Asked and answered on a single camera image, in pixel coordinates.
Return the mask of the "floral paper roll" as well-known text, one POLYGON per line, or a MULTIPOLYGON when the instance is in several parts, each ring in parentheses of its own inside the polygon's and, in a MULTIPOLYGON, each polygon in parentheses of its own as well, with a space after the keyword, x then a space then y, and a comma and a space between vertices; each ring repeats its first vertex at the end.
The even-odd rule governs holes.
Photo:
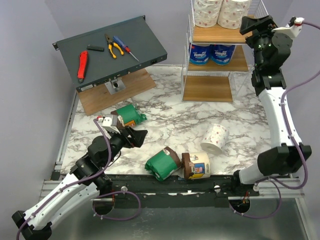
POLYGON ((223 0, 217 23, 226 29, 238 29, 242 17, 247 16, 251 0, 223 0))
POLYGON ((201 148, 214 155, 220 155, 226 146, 229 138, 229 129, 221 124, 210 125, 200 143, 201 148))
POLYGON ((194 23, 209 28, 217 24, 222 0, 195 0, 193 3, 194 23))

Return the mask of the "blue white paper towel roll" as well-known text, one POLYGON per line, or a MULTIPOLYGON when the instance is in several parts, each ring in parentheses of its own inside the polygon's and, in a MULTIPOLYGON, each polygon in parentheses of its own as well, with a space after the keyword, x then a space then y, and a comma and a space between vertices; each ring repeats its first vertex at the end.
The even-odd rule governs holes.
POLYGON ((235 49, 235 45, 212 44, 210 47, 210 60, 220 66, 228 65, 235 49))

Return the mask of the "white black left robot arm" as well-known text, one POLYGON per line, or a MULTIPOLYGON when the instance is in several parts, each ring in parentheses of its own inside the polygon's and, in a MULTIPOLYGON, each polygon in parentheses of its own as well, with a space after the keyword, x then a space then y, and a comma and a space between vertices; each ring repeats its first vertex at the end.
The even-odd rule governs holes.
POLYGON ((78 159, 60 184, 32 208, 12 215, 18 231, 16 238, 47 240, 52 227, 71 210, 94 198, 113 197, 112 180, 105 170, 122 148, 140 148, 147 130, 124 127, 118 133, 103 133, 93 139, 87 153, 78 159))

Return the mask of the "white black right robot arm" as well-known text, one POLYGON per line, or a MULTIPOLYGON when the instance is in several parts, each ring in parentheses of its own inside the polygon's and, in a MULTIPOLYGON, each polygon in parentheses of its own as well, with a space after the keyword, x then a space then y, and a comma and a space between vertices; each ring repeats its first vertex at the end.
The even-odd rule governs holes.
POLYGON ((260 153, 251 166, 233 173, 230 191, 236 196, 263 180, 305 168, 312 154, 311 147, 303 144, 295 129, 287 102, 289 88, 281 70, 304 22, 302 17, 292 17, 285 27, 278 27, 270 15, 241 19, 240 34, 252 33, 245 39, 254 55, 251 83, 267 117, 271 148, 260 153))

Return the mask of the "green wrapped roll near left arm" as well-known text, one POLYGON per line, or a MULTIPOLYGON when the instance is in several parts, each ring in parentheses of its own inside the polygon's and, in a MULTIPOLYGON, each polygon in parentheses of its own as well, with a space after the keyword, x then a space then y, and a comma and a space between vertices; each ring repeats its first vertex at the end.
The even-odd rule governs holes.
POLYGON ((147 120, 147 116, 140 113, 134 105, 128 104, 110 112, 111 115, 121 116, 124 126, 135 127, 147 120))

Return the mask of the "green brown wrapped roll front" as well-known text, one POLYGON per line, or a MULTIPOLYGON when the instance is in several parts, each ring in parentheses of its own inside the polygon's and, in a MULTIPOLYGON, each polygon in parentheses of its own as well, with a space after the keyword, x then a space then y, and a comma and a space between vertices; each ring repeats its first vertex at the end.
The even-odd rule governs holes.
POLYGON ((163 182, 181 167, 182 161, 178 154, 168 146, 148 159, 144 165, 144 169, 159 182, 163 182))

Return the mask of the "wooden board under chassis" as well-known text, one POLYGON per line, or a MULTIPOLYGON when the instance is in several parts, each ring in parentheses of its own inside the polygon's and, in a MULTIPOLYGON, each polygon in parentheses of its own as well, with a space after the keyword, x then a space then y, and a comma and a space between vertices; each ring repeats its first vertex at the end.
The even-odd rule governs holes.
POLYGON ((125 88, 114 93, 110 93, 104 83, 79 92, 77 95, 85 114, 87 116, 96 114, 156 86, 156 83, 145 69, 127 74, 121 80, 125 88))

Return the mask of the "cream cartoon wrapped roll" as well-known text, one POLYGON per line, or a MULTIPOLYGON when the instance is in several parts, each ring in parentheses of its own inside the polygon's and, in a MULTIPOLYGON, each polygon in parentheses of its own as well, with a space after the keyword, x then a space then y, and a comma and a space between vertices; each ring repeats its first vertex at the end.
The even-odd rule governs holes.
POLYGON ((211 162, 206 152, 185 152, 181 156, 185 180, 205 179, 211 176, 211 162))

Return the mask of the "dark grey rack server chassis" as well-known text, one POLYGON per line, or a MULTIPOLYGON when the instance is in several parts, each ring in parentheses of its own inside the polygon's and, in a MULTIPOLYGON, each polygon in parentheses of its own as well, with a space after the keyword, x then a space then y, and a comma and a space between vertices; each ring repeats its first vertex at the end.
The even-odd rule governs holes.
POLYGON ((60 51, 74 87, 79 93, 160 63, 168 56, 144 16, 59 40, 53 43, 53 47, 60 51), (122 48, 124 55, 121 55, 115 47, 113 52, 116 59, 113 59, 108 50, 105 34, 112 39, 113 36, 119 37, 139 61, 122 48), (87 50, 88 45, 104 47, 104 51, 87 50), (79 55, 83 51, 88 51, 88 63, 84 81, 79 83, 77 78, 79 55))

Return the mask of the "red utility knife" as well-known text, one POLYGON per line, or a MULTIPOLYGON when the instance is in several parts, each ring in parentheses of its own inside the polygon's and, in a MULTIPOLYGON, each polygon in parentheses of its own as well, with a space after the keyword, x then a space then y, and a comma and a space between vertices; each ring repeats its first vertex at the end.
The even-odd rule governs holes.
POLYGON ((82 51, 79 54, 79 66, 78 66, 78 70, 77 70, 77 78, 78 78, 79 83, 82 83, 85 79, 88 60, 89 60, 88 51, 87 50, 82 51))

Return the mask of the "black bit holder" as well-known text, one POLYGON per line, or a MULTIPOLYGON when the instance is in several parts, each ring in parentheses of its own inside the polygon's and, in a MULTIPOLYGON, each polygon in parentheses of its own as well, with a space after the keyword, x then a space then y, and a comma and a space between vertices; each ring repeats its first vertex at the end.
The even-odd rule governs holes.
POLYGON ((90 45, 90 44, 86 47, 86 49, 90 51, 96 51, 96 52, 103 52, 105 50, 103 46, 96 46, 96 45, 90 45))

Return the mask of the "blue red screwdriver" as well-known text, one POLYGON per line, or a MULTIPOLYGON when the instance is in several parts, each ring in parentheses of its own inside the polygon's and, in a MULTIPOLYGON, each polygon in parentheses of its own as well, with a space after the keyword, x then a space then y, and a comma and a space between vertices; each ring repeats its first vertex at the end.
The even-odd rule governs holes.
POLYGON ((112 38, 123 50, 125 50, 127 53, 129 53, 135 60, 139 61, 135 55, 131 52, 130 48, 118 37, 113 36, 112 38))

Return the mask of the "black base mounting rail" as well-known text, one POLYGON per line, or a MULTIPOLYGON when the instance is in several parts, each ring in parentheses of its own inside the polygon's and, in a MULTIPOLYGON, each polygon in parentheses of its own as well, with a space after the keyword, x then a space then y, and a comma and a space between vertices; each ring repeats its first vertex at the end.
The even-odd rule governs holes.
POLYGON ((101 196, 102 206, 119 209, 141 208, 227 208, 229 197, 236 200, 245 195, 258 196, 252 184, 242 184, 237 175, 212 175, 198 180, 184 180, 177 175, 160 182, 152 175, 110 174, 104 188, 98 190, 95 182, 89 186, 75 184, 67 189, 63 180, 51 201, 58 209, 71 210, 101 196))

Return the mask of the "yellow handled pliers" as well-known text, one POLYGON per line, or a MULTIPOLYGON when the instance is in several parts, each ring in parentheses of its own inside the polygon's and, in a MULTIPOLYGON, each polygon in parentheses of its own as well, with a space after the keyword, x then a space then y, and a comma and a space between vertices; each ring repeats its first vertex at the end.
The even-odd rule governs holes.
POLYGON ((105 39, 108 44, 108 51, 113 59, 117 58, 117 56, 115 55, 115 53, 113 51, 113 48, 118 49, 119 53, 122 56, 125 54, 124 51, 122 50, 122 48, 116 42, 114 42, 114 40, 112 38, 110 38, 107 34, 105 34, 104 36, 105 36, 105 39))

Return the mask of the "aluminium extrusion rail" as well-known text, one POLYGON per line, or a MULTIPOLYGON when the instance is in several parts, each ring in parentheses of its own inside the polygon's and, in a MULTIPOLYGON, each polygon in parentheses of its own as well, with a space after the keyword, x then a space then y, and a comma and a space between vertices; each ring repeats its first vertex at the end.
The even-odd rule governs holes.
POLYGON ((257 185, 243 185, 233 187, 230 175, 212 175, 209 178, 198 180, 183 180, 177 175, 168 177, 163 182, 151 175, 111 174, 115 191, 127 189, 143 198, 147 196, 191 196, 209 194, 217 198, 242 199, 245 195, 250 198, 302 198, 302 189, 289 189, 274 179, 262 181, 257 185))

